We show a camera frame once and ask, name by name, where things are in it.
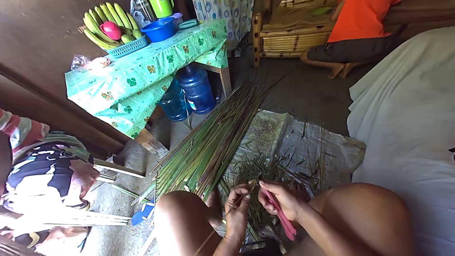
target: red dragon fruit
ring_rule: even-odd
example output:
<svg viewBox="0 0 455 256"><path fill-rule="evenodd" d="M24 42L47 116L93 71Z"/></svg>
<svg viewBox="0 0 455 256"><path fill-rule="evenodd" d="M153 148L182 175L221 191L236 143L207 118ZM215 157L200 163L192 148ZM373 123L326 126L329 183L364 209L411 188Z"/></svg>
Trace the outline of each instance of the red dragon fruit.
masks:
<svg viewBox="0 0 455 256"><path fill-rule="evenodd" d="M106 21L101 24L100 29L107 37L112 40L119 40L121 38L120 28L112 21Z"/></svg>

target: bunch of bananas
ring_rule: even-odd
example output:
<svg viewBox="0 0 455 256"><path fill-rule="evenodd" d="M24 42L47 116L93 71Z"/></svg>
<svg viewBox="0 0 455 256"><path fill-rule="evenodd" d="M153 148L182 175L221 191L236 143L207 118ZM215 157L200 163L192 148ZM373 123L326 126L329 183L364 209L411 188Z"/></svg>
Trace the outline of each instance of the bunch of bananas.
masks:
<svg viewBox="0 0 455 256"><path fill-rule="evenodd" d="M125 13L117 3L114 5L110 3L100 4L94 9L90 9L84 14L85 27L83 27L83 31L92 42L102 49L112 50L123 43L129 43L142 37L133 17L128 12ZM121 41L109 38L107 34L101 31L100 26L107 21L119 26L122 34Z"/></svg>

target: green cup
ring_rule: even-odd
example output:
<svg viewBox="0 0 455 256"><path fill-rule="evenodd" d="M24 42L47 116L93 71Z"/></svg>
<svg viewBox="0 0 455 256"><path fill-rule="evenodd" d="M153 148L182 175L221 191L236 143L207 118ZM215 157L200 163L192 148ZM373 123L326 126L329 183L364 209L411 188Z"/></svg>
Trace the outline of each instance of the green cup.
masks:
<svg viewBox="0 0 455 256"><path fill-rule="evenodd" d="M174 1L171 0L149 0L153 7L153 11L157 18L164 18L172 15L172 8L174 8Z"/></svg>

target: plastic bag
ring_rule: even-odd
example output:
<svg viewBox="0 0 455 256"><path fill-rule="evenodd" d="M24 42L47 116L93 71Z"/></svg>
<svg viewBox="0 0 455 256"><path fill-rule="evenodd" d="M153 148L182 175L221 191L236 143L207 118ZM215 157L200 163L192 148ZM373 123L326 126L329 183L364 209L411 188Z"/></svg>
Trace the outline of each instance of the plastic bag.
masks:
<svg viewBox="0 0 455 256"><path fill-rule="evenodd" d="M76 54L73 57L73 61L71 62L71 71L76 72L84 72L87 71L87 65L90 63L90 59L83 56Z"/></svg>
<svg viewBox="0 0 455 256"><path fill-rule="evenodd" d="M87 70L99 70L111 64L111 60L99 57L91 61L89 58L76 54L71 63L71 71L85 72Z"/></svg>
<svg viewBox="0 0 455 256"><path fill-rule="evenodd" d="M131 0L130 14L136 21L139 29L155 21L152 7L147 0Z"/></svg>

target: white sheet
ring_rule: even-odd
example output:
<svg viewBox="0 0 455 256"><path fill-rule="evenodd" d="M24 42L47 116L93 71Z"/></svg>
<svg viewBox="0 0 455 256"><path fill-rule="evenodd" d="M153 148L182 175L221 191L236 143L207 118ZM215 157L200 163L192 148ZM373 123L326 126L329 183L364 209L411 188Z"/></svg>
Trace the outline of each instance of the white sheet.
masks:
<svg viewBox="0 0 455 256"><path fill-rule="evenodd" d="M403 198L419 255L455 255L455 27L411 38L350 93L349 134L367 145L353 182Z"/></svg>

